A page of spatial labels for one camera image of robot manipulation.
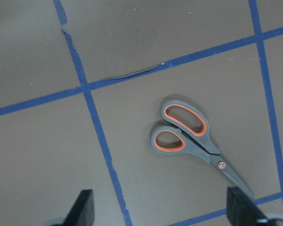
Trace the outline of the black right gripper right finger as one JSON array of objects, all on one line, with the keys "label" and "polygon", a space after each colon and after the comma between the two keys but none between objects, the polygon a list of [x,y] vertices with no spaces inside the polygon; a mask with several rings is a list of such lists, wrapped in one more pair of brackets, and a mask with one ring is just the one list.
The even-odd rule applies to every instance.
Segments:
[{"label": "black right gripper right finger", "polygon": [[236,186],[228,187],[226,216],[232,226],[267,226],[267,216]]}]

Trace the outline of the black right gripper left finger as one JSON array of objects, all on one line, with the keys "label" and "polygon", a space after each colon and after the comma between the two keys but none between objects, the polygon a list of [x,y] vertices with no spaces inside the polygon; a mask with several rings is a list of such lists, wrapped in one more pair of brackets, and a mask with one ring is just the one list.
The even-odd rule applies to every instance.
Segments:
[{"label": "black right gripper left finger", "polygon": [[95,221],[93,190],[82,190],[70,212],[68,213],[65,226],[92,226]]}]

